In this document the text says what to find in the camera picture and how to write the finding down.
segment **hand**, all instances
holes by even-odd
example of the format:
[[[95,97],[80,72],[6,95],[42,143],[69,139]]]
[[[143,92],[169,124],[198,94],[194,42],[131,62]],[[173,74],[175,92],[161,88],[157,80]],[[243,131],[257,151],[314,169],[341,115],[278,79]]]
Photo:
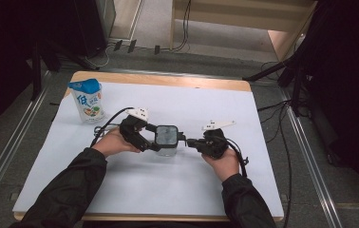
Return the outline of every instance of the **hand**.
[[[123,139],[119,127],[115,127],[114,129],[108,131],[108,133],[106,133],[91,148],[100,151],[105,157],[118,154],[123,151],[132,151],[136,153],[141,152],[141,150]]]
[[[226,181],[234,174],[239,173],[238,158],[236,157],[236,152],[232,149],[224,151],[224,154],[218,160],[204,154],[202,154],[202,157],[213,167],[221,181]]]

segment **blue and white carton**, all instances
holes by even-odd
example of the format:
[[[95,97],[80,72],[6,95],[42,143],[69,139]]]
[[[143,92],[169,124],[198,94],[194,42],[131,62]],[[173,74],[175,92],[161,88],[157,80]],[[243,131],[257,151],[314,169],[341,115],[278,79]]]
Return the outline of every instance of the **blue and white carton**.
[[[83,122],[93,124],[104,118],[102,86],[97,79],[68,84]]]

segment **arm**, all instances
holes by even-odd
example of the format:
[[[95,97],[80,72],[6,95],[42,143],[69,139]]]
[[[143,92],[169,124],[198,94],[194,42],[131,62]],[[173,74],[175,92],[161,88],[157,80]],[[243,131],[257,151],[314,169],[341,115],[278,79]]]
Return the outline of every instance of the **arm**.
[[[202,157],[222,181],[224,209],[236,227],[276,227],[268,206],[251,180],[239,174],[235,151],[227,149],[219,160]]]
[[[118,128],[92,148],[86,148],[40,193],[22,222],[15,227],[73,227],[99,190],[106,170],[105,158],[122,151],[140,152],[124,141]]]

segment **black sleeve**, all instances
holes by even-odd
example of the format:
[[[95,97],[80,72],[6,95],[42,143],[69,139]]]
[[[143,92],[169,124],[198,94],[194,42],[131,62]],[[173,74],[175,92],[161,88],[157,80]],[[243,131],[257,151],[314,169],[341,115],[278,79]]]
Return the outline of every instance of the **black sleeve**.
[[[235,174],[223,182],[225,212],[236,227],[276,227],[265,200],[251,180]]]
[[[104,155],[86,148],[40,193],[22,221],[11,227],[73,227],[99,190],[105,170]]]

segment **white board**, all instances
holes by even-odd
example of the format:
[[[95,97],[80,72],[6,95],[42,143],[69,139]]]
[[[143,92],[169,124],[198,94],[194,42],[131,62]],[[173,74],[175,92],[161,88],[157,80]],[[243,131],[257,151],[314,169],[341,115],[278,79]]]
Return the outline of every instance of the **white board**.
[[[163,85],[102,83],[107,118],[125,107],[147,107],[149,123],[176,125],[188,139],[201,139],[209,121],[235,121],[223,128],[248,156],[247,173],[273,217],[283,217],[274,173],[252,92]],[[121,114],[113,123],[119,124]],[[46,185],[93,140],[94,127],[81,123],[71,95],[65,97],[31,168],[13,212],[27,212]],[[143,130],[147,140],[151,132]],[[104,182],[88,213],[225,216],[221,182],[194,148],[179,142],[175,157],[154,151],[123,152],[109,157]]]

